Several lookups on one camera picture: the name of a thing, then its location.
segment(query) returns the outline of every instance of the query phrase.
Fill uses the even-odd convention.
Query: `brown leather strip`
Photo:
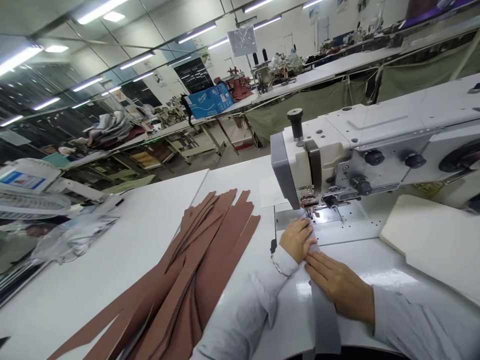
[[[116,360],[123,348],[140,331],[150,311],[156,314],[175,283],[185,263],[185,256],[175,261],[167,273],[152,283],[143,301],[129,304],[88,352],[84,360]]]
[[[200,326],[199,312],[197,310],[197,302],[195,301],[195,278],[192,279],[190,297],[190,327],[191,327],[191,343],[195,347],[202,338],[202,327]]]
[[[241,236],[236,242],[230,255],[221,259],[217,264],[218,268],[222,269],[222,271],[217,271],[215,277],[209,279],[209,283],[205,284],[206,286],[203,286],[203,288],[207,288],[207,290],[204,291],[202,296],[203,303],[202,307],[199,308],[199,316],[201,321],[203,321],[202,324],[204,324],[204,328],[207,325],[210,316],[212,316],[212,313],[214,312],[220,296],[227,286],[235,267],[239,263],[240,258],[252,239],[259,222],[260,216],[250,217],[250,220],[248,220],[245,229],[241,233]]]
[[[240,237],[240,234],[249,220],[253,209],[254,205],[251,202],[245,202],[232,206],[225,216],[220,229],[213,239],[211,246],[208,248],[205,258],[197,271],[196,302],[199,307],[203,306],[202,296],[205,291],[202,289],[202,285],[199,284],[208,284],[209,281],[214,278],[219,269],[217,266],[218,261],[230,254],[230,251],[233,249],[237,239]]]
[[[179,254],[182,254],[191,243],[193,243],[206,229],[208,229],[215,221],[217,221],[222,216],[222,213],[213,209],[209,216],[196,228],[194,233],[188,238],[187,241],[184,241],[182,244]]]
[[[177,247],[182,243],[184,235],[190,228],[190,223],[195,220],[196,214],[199,214],[201,210],[212,200],[215,192],[210,192],[205,199],[195,208],[191,208],[191,217],[189,220],[185,220],[185,228],[181,227],[180,232],[170,243],[165,254],[161,258],[160,262],[141,277],[135,284],[125,290],[120,296],[112,301],[107,307],[100,311],[93,319],[91,319],[85,326],[77,331],[72,337],[70,337],[62,346],[60,346],[47,360],[56,360],[60,356],[69,351],[76,349],[80,346],[89,344],[105,327],[122,311],[126,304],[130,304],[138,297],[138,294],[142,294],[148,284],[150,284],[159,275],[165,274],[170,260],[175,253]]]
[[[218,211],[225,213],[231,206],[237,190],[229,191],[220,196],[215,208]],[[142,346],[136,356],[136,360],[150,360],[155,354],[155,359],[159,359],[163,352],[159,350],[166,349],[168,341],[170,340],[172,322],[175,322],[181,302],[184,298],[185,292],[188,289],[189,283],[197,269],[200,261],[204,257],[210,243],[212,242],[218,228],[210,226],[204,231],[189,248],[186,250],[185,265],[173,285],[170,293],[167,295],[162,307],[158,311],[153,323],[145,337]]]
[[[192,343],[192,328],[190,326],[190,303],[192,297],[192,288],[189,287],[188,291],[185,294],[185,298],[178,312],[178,318],[176,319],[173,332],[171,334],[170,342],[168,348],[164,352],[163,356],[156,357],[154,355],[153,359],[161,360],[188,360],[192,355],[194,349]]]

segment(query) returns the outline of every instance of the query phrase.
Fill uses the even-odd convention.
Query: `worktable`
[[[268,186],[273,190],[265,195]],[[0,349],[0,358],[46,359],[158,262],[179,228],[184,209],[197,205],[210,191],[220,194],[235,188],[237,197],[241,190],[251,190],[248,201],[255,206],[253,215],[261,215],[261,220],[210,318],[208,331],[222,311],[235,306],[236,293],[242,290],[248,274],[257,267],[272,266],[271,240],[279,240],[282,234],[275,231],[274,206],[287,209],[290,205],[275,194],[280,188],[270,156],[127,192],[124,203],[115,211],[120,216],[118,222],[84,256],[62,266],[50,265],[0,309],[0,338],[11,336]],[[378,239],[395,198],[394,193],[379,194],[342,206],[339,211],[344,222],[315,229],[321,250],[346,263],[367,283],[401,291],[415,302],[442,306],[462,319],[480,316],[473,304],[408,266],[402,255]],[[254,359],[287,359],[313,349],[309,280],[300,266],[286,282],[278,296],[274,326],[265,327]],[[342,316],[338,321],[343,345],[392,350],[374,340],[366,325]],[[100,335],[61,359],[82,359]]]

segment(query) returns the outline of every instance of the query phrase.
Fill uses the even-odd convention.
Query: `person's right hand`
[[[352,320],[375,325],[374,289],[347,265],[322,252],[308,252],[306,272],[335,303],[336,310]]]
[[[314,228],[309,225],[309,219],[303,218],[297,220],[289,224],[281,235],[279,245],[285,249],[297,264],[300,264],[305,259],[309,252],[310,245],[317,242],[317,239],[309,237],[314,230]]]

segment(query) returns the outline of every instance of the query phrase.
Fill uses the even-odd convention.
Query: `cardboard box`
[[[186,101],[195,119],[218,115],[234,104],[224,84],[188,95]]]

